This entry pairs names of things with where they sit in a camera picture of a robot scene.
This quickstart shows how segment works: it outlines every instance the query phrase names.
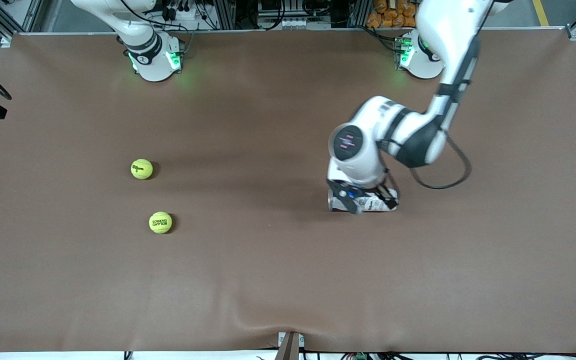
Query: table surface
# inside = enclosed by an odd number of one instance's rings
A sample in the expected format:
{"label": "table surface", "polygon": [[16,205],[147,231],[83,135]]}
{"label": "table surface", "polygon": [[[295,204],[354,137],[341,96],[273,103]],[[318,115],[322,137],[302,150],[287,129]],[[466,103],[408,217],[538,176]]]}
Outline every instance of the table surface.
{"label": "table surface", "polygon": [[[0,120],[0,351],[576,352],[576,42],[484,30],[464,184],[393,160],[396,212],[329,212],[327,140],[437,80],[363,32],[198,34],[148,83],[112,36],[16,36]],[[157,163],[136,180],[137,158]],[[446,149],[420,171],[462,172]],[[147,219],[174,216],[169,234]]]}

